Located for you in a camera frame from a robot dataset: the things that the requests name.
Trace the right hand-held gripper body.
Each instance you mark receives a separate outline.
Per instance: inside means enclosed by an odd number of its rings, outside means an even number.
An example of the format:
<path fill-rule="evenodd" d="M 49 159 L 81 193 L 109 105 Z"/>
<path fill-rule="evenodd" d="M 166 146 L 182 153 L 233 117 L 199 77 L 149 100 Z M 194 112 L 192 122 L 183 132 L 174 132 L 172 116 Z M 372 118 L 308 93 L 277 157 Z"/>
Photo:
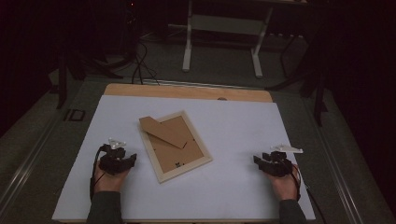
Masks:
<path fill-rule="evenodd" d="M 271 160 L 264 160 L 269 163 L 269 169 L 264 171 L 265 173 L 282 177 L 292 173 L 292 163 L 287 158 L 288 153 L 303 153 L 301 148 L 292 147 L 289 145 L 280 144 L 271 147 L 272 152 L 268 153 L 271 155 Z"/>

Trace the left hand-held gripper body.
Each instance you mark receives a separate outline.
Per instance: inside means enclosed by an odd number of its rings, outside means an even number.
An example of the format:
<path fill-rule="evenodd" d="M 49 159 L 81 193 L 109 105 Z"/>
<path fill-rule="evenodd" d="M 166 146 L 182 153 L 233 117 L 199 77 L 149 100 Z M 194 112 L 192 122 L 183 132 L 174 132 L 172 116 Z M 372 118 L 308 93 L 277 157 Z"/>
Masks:
<path fill-rule="evenodd" d="M 99 167 L 108 174 L 120 174 L 127 170 L 127 163 L 123 159 L 126 150 L 125 142 L 121 142 L 112 138 L 108 139 L 108 143 L 100 147 L 105 155 L 100 158 Z"/>

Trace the light wooden picture frame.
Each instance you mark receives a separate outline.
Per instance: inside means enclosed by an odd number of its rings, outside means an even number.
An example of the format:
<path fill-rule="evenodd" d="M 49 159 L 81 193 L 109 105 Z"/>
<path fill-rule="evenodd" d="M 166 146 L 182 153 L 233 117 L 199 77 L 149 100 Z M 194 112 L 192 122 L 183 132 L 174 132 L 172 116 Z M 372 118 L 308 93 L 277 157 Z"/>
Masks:
<path fill-rule="evenodd" d="M 160 184 L 213 161 L 185 111 L 140 118 L 139 128 Z"/>

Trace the person's left hand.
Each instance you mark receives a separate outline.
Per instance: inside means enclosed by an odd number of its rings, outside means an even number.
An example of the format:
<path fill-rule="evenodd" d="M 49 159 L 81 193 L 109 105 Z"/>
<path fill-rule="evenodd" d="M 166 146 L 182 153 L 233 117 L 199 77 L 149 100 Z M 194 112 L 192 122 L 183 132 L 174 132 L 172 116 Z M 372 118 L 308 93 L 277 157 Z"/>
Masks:
<path fill-rule="evenodd" d="M 97 163 L 94 173 L 93 192 L 94 193 L 98 193 L 100 191 L 119 192 L 124 183 L 124 180 L 126 179 L 129 173 L 130 171 L 127 170 L 119 174 L 110 175 L 105 171 L 103 171 L 99 167 L 99 163 Z"/>

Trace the person's right hand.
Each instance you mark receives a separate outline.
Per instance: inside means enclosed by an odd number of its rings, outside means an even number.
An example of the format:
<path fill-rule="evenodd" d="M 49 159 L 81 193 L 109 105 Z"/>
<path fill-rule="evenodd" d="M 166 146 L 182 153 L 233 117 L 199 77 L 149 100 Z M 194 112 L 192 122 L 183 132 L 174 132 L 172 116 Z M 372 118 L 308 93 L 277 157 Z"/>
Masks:
<path fill-rule="evenodd" d="M 276 197 L 282 200 L 298 200 L 300 195 L 299 169 L 293 165 L 292 173 L 282 177 L 266 175 L 271 181 Z"/>

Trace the white table sheet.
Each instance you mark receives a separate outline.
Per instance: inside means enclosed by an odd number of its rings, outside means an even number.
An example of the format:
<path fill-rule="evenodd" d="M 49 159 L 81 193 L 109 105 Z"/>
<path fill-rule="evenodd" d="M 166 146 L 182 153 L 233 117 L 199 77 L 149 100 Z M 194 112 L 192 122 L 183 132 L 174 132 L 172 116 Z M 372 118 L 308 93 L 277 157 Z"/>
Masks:
<path fill-rule="evenodd" d="M 160 183 L 143 144 L 139 120 L 184 111 L 213 160 Z M 103 96 L 67 178 L 53 219 L 84 220 L 90 210 L 92 163 L 99 146 L 113 138 L 137 156 L 123 184 L 122 216 L 144 221 L 268 221 L 278 202 L 254 156 L 287 144 L 274 103 Z"/>

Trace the black metal stand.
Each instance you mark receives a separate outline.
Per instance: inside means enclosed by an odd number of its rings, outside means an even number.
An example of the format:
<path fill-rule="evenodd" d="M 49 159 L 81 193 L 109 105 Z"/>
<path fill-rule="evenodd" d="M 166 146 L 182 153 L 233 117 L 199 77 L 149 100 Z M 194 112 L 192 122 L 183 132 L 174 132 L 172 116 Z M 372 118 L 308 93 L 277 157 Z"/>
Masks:
<path fill-rule="evenodd" d="M 323 103 L 325 80 L 329 68 L 327 65 L 326 51 L 322 50 L 322 40 L 319 33 L 314 35 L 304 35 L 304 40 L 308 47 L 297 65 L 296 69 L 287 79 L 275 86 L 266 87 L 268 91 L 279 91 L 297 83 L 303 82 L 299 93 L 302 97 L 309 97 L 313 92 L 316 93 L 314 103 L 314 119 L 319 127 L 322 126 L 321 112 L 326 110 Z"/>
<path fill-rule="evenodd" d="M 74 79 L 83 80 L 85 78 L 86 75 L 81 62 L 93 67 L 105 77 L 120 78 L 120 76 L 110 72 L 103 65 L 81 52 L 63 50 L 58 56 L 58 83 L 53 85 L 50 89 L 51 92 L 58 94 L 57 109 L 61 109 L 67 100 L 67 72 L 70 72 Z"/>

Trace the metal strip behind table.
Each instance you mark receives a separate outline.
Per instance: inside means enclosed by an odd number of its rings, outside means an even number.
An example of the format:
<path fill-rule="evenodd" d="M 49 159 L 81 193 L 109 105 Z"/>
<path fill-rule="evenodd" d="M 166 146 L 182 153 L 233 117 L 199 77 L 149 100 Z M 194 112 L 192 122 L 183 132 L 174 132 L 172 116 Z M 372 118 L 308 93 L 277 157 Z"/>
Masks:
<path fill-rule="evenodd" d="M 236 89 L 236 90 L 265 91 L 264 88 L 256 88 L 256 87 L 233 86 L 233 85 L 222 85 L 222 84 L 206 84 L 206 83 L 170 81 L 170 80 L 143 79 L 142 81 L 138 81 L 137 83 L 138 84 L 142 84 L 142 85 L 156 85 L 156 86 L 179 86 L 179 87 L 197 87 L 197 88 L 223 88 L 223 89 Z"/>

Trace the white metal stand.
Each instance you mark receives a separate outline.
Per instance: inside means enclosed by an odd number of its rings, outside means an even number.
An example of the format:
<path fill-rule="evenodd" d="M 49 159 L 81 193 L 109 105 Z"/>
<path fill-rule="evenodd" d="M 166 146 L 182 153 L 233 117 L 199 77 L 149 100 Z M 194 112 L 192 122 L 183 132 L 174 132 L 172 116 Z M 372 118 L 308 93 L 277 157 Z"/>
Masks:
<path fill-rule="evenodd" d="M 188 18 L 187 18 L 187 38 L 183 56 L 182 71 L 189 72 L 191 67 L 191 34 L 193 30 L 202 30 L 210 32 L 221 32 L 239 35 L 255 35 L 258 37 L 257 44 L 250 50 L 251 60 L 256 78 L 262 78 L 262 66 L 259 58 L 262 41 L 266 35 L 269 21 L 273 14 L 273 8 L 268 7 L 264 13 L 262 21 L 228 18 L 220 16 L 208 16 L 194 14 L 192 12 L 193 0 L 189 0 Z"/>

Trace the dark equipment rack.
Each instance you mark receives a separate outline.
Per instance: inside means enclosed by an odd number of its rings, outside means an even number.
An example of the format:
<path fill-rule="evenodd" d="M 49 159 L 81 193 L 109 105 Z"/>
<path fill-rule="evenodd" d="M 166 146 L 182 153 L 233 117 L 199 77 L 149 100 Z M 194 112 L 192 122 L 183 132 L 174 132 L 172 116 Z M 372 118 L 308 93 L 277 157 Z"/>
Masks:
<path fill-rule="evenodd" d="M 133 60 L 141 32 L 139 0 L 120 0 L 122 18 L 122 45 L 125 57 Z"/>

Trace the metal floor rail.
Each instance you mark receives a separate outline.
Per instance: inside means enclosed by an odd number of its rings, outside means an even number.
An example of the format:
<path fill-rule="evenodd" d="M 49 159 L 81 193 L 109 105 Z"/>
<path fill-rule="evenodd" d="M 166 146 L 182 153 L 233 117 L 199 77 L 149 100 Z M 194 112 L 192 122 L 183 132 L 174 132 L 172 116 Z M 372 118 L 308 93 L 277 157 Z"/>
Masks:
<path fill-rule="evenodd" d="M 324 158 L 326 160 L 328 169 L 330 171 L 332 181 L 336 187 L 337 193 L 343 204 L 346 215 L 349 219 L 350 224 L 363 224 L 361 214 L 355 204 L 355 201 L 350 193 L 350 189 L 345 181 L 340 167 L 332 153 L 331 145 L 322 131 L 322 128 L 318 126 L 311 108 L 311 104 L 307 100 L 303 100 L 305 111 L 308 113 L 310 122 L 315 126 L 316 133 L 322 144 Z"/>
<path fill-rule="evenodd" d="M 46 145 L 51 132 L 56 128 L 57 125 L 58 121 L 51 121 L 44 128 L 43 133 L 38 137 L 32 148 L 29 150 L 27 157 L 12 176 L 4 193 L 0 196 L 0 216 L 3 216 L 11 204 L 15 201 L 15 198 L 23 188 L 23 185 L 29 178 L 30 173 L 33 171 L 38 157 L 42 154 L 43 147 Z"/>

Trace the black floor bracket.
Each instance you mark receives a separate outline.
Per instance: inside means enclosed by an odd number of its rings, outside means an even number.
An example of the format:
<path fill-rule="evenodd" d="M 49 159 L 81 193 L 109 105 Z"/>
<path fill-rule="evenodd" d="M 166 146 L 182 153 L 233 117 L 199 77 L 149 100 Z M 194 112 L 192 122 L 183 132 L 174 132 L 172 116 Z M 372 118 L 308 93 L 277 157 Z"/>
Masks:
<path fill-rule="evenodd" d="M 64 121 L 83 121 L 86 112 L 80 109 L 68 109 L 64 115 Z"/>

